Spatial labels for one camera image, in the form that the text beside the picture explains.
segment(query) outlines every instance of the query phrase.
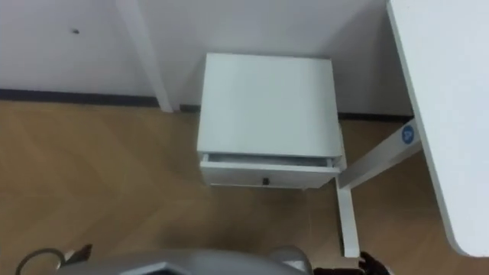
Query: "drawer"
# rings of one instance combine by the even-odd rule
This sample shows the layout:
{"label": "drawer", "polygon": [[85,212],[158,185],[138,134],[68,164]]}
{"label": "drawer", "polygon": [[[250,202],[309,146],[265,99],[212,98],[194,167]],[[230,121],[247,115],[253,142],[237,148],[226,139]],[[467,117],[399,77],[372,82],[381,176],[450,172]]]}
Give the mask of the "drawer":
{"label": "drawer", "polygon": [[319,188],[339,173],[331,162],[259,156],[230,158],[205,154],[200,163],[209,185]]}

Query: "desk frame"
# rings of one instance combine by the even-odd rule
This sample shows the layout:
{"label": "desk frame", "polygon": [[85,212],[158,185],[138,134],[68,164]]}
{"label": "desk frame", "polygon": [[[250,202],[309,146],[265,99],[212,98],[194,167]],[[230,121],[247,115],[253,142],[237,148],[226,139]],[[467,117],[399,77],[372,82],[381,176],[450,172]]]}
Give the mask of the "desk frame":
{"label": "desk frame", "polygon": [[422,148],[416,120],[412,119],[348,168],[343,157],[342,169],[344,170],[335,179],[345,257],[360,256],[351,189],[400,163]]}

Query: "blue sticker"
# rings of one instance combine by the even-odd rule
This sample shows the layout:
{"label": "blue sticker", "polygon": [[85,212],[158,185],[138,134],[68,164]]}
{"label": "blue sticker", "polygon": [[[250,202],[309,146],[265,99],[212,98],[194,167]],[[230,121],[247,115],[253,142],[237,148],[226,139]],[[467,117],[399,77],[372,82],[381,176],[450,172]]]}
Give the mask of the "blue sticker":
{"label": "blue sticker", "polygon": [[403,128],[403,141],[405,144],[411,144],[414,140],[414,129],[411,125],[406,125]]}

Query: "baseboard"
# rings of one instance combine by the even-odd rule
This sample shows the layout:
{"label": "baseboard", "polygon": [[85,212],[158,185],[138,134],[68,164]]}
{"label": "baseboard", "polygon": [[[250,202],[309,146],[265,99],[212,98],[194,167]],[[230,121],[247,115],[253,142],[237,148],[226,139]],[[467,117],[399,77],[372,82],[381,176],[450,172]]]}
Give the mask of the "baseboard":
{"label": "baseboard", "polygon": [[19,102],[59,102],[85,105],[160,107],[156,97],[153,96],[101,95],[81,92],[45,92],[17,89],[0,89],[0,100]]}
{"label": "baseboard", "polygon": [[[131,107],[153,107],[159,108],[160,105],[156,97],[139,95],[101,95],[81,92],[45,92],[29,91],[17,89],[0,89],[0,100],[19,101],[19,102],[58,102],[85,105],[112,105],[112,106],[131,106]],[[180,105],[180,111],[186,113],[200,112],[200,105]],[[360,121],[382,121],[382,122],[402,122],[410,121],[412,115],[377,115],[377,114],[358,114],[358,113],[338,113],[342,120]]]}
{"label": "baseboard", "polygon": [[[198,113],[200,105],[180,105],[181,112]],[[376,114],[358,114],[339,112],[338,118],[341,120],[359,120],[359,121],[380,121],[380,122],[401,122],[407,123],[413,119],[412,115],[376,115]]]}

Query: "white desk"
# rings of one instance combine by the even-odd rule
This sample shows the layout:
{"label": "white desk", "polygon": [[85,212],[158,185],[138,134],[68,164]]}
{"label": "white desk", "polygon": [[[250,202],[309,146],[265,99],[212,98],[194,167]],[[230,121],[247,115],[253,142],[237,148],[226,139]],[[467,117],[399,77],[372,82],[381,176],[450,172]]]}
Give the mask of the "white desk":
{"label": "white desk", "polygon": [[415,120],[337,178],[345,255],[358,255],[349,190],[422,145],[450,244],[487,257],[489,2],[391,0],[387,9]]}

